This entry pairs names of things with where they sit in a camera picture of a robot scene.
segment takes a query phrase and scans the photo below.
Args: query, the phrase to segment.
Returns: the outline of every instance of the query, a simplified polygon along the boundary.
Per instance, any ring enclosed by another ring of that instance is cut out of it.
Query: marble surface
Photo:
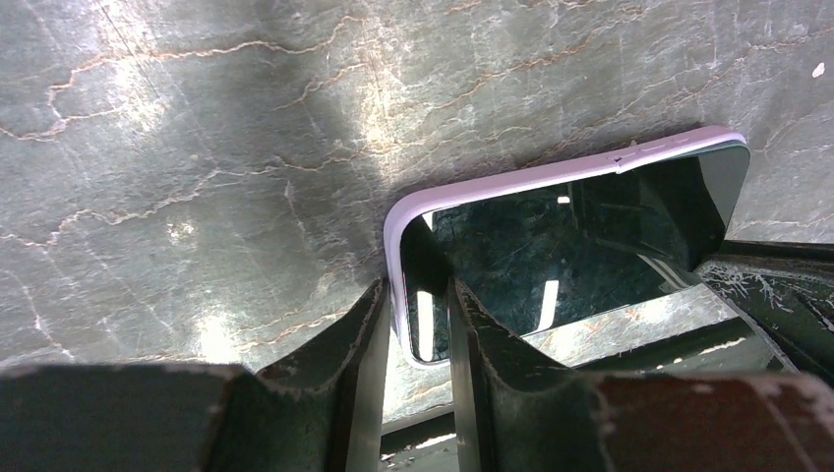
[[[753,149],[732,237],[834,242],[831,2],[12,0],[0,40],[0,368],[257,369],[409,192],[703,124]],[[391,349],[387,419],[442,402]]]

